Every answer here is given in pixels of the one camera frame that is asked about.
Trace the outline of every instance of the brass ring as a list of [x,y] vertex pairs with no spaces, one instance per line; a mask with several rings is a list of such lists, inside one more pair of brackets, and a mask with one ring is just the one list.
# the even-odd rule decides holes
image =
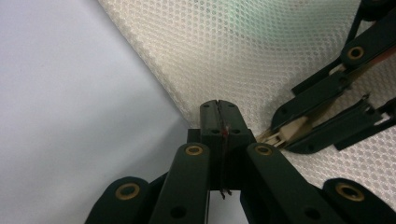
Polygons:
[[[134,192],[129,193],[129,194],[123,194],[122,191],[127,188],[134,188]],[[139,194],[140,188],[136,183],[128,183],[128,184],[123,184],[116,190],[116,197],[120,200],[130,200],[134,197],[136,197]]]
[[266,146],[256,146],[254,149],[257,153],[263,156],[269,156],[272,154],[272,149]]
[[338,194],[346,199],[349,199],[350,201],[362,202],[364,200],[364,194],[359,189],[346,183],[338,183],[335,186],[335,190]]
[[347,57],[350,60],[358,60],[361,57],[363,57],[364,54],[364,49],[362,47],[353,47],[351,48],[348,52],[347,52]]
[[191,156],[197,156],[203,152],[204,152],[204,150],[198,146],[190,146],[190,147],[186,148],[186,153]]

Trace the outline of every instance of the mesh bag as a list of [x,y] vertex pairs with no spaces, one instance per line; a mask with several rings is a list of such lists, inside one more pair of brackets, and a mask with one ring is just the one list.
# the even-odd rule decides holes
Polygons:
[[[192,127],[199,105],[237,104],[259,134],[290,89],[333,61],[343,47],[359,1],[345,0],[99,0]],[[364,22],[360,32],[371,24]],[[371,93],[374,106],[396,95],[396,57],[356,81],[329,116]],[[396,129],[342,152],[284,152],[310,183],[344,177],[396,209]]]

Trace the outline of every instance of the white surface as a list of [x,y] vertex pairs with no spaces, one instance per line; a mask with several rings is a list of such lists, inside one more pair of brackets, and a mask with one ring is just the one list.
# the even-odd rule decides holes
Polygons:
[[[142,55],[183,116],[201,103],[239,106],[258,135],[290,89],[340,53],[360,0],[99,0]],[[364,22],[360,32],[372,25]],[[335,115],[367,92],[380,106],[396,96],[396,55],[377,64],[336,102]],[[285,156],[308,182],[355,180],[396,209],[396,127],[342,152]]]
[[0,3],[0,223],[83,223],[170,166],[187,122],[96,1]]

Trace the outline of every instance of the brass screw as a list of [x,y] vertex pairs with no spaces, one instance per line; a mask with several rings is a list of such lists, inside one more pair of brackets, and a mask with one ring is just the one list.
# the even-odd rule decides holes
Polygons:
[[350,60],[358,60],[363,57],[364,49],[362,47],[353,47],[347,52],[347,57]]
[[198,146],[190,146],[190,147],[186,148],[186,153],[191,156],[198,156],[203,152],[204,152],[204,150]]
[[338,183],[335,186],[338,194],[353,202],[361,202],[364,200],[364,194],[357,188],[346,183]]
[[[131,193],[124,194],[123,191],[128,188],[133,188]],[[130,200],[139,194],[140,188],[136,183],[123,184],[116,190],[116,197],[122,201]]]
[[263,156],[269,156],[272,154],[272,149],[266,146],[256,146],[254,149],[257,153]]

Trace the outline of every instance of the textured mat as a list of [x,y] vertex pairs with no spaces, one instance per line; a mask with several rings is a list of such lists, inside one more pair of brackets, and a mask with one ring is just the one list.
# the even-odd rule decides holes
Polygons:
[[[255,134],[268,128],[290,89],[334,60],[359,1],[99,0],[111,20],[169,92],[191,126],[199,105],[237,104]],[[365,22],[361,31],[369,27]],[[370,92],[375,106],[396,95],[396,57],[353,84],[330,115]],[[396,209],[396,129],[344,150],[284,152],[312,184],[356,180]]]

